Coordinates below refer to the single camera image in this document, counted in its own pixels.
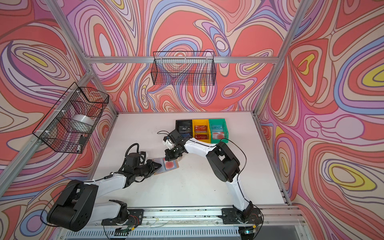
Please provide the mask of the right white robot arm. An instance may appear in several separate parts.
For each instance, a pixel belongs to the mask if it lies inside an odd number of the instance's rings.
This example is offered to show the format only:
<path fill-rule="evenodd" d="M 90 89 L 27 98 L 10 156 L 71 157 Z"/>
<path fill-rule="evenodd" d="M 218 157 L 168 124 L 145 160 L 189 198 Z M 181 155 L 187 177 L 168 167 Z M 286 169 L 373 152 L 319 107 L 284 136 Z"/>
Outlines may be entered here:
<path fill-rule="evenodd" d="M 163 138 L 165 160 L 173 161 L 183 154 L 195 154 L 205 157 L 215 176 L 226 183 L 230 196 L 233 199 L 234 217 L 222 216 L 224 220 L 247 223 L 251 217 L 254 205 L 247 200 L 240 183 L 240 161 L 224 142 L 208 144 L 195 138 L 184 138 L 177 130 L 167 134 Z"/>

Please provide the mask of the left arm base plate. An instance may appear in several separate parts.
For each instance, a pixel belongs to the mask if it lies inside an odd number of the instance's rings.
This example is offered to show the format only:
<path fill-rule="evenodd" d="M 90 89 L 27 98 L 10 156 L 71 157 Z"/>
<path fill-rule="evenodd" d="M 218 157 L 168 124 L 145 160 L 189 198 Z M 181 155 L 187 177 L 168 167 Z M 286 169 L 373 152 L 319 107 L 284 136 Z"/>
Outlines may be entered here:
<path fill-rule="evenodd" d="M 126 210 L 126 213 L 118 214 L 116 218 L 102 220 L 103 226 L 128 226 L 137 227 L 143 222 L 144 210 L 132 209 Z"/>

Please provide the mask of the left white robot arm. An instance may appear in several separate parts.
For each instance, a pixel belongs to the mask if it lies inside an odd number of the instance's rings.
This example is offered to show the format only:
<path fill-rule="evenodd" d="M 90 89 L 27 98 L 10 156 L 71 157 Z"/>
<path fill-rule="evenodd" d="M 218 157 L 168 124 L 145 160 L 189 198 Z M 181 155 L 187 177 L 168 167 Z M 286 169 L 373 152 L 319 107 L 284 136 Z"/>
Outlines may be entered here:
<path fill-rule="evenodd" d="M 162 168 L 162 164 L 147 160 L 143 165 L 123 165 L 117 172 L 112 172 L 96 181 L 70 181 L 58 196 L 58 199 L 47 214 L 47 224 L 61 227 L 73 232 L 83 229 L 88 223 L 102 222 L 107 225 L 128 225 L 129 220 L 134 226 L 139 220 L 132 216 L 128 205 L 119 200 L 97 204 L 96 199 L 108 193 L 125 189 L 137 178 L 145 180 Z"/>

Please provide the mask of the tan leather card holder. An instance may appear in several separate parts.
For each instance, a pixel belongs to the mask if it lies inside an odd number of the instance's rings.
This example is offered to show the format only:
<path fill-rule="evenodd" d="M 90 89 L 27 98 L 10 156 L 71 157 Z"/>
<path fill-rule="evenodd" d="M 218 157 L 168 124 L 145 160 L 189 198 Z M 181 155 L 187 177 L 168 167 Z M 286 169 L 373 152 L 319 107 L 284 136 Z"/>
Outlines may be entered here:
<path fill-rule="evenodd" d="M 162 166 L 155 172 L 155 175 L 166 173 L 175 170 L 179 167 L 178 161 L 166 161 L 165 158 L 153 159 L 153 162 L 161 164 Z"/>

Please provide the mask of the white red-dot credit card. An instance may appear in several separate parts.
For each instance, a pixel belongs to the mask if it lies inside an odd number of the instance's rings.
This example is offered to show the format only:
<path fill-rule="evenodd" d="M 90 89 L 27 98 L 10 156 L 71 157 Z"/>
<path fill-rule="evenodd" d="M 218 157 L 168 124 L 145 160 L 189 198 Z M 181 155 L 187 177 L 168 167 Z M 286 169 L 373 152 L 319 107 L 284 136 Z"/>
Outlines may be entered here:
<path fill-rule="evenodd" d="M 164 167 L 165 167 L 165 171 L 169 172 L 169 171 L 172 171 L 174 169 L 177 169 L 179 167 L 179 164 L 178 164 L 177 160 L 173 160 L 170 162 L 167 162 L 166 160 L 164 160 Z"/>

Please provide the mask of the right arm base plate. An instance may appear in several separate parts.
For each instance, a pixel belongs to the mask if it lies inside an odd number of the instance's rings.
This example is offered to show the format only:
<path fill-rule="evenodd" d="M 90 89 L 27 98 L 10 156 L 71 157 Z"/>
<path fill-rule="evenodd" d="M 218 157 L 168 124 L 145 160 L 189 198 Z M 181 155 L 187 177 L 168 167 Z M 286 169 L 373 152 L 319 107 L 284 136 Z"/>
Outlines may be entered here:
<path fill-rule="evenodd" d="M 223 220 L 225 225 L 252 224 L 259 225 L 263 223 L 262 213 L 258 209 L 249 211 L 239 211 L 236 208 L 223 208 L 218 217 Z"/>

